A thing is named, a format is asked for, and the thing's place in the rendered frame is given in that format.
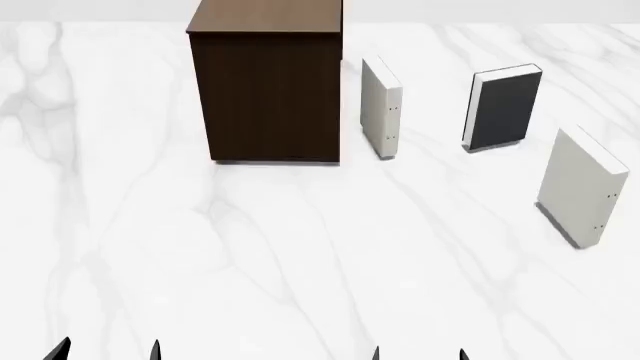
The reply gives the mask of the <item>dark brown wooden cabinet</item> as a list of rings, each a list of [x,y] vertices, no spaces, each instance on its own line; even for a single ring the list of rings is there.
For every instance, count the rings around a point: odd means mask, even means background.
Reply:
[[[344,0],[201,0],[186,29],[217,162],[340,160]]]

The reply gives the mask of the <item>black cover standing book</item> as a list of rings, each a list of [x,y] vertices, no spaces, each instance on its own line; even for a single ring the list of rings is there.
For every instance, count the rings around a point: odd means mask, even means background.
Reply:
[[[473,76],[462,143],[470,152],[526,137],[543,71],[525,64]]]

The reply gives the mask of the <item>light grey standing book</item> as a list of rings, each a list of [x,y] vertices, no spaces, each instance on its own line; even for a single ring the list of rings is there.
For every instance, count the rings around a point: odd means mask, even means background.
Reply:
[[[402,84],[380,56],[362,59],[360,125],[380,159],[398,152],[402,95]]]
[[[537,206],[575,248],[597,245],[629,169],[578,125],[558,129]]]

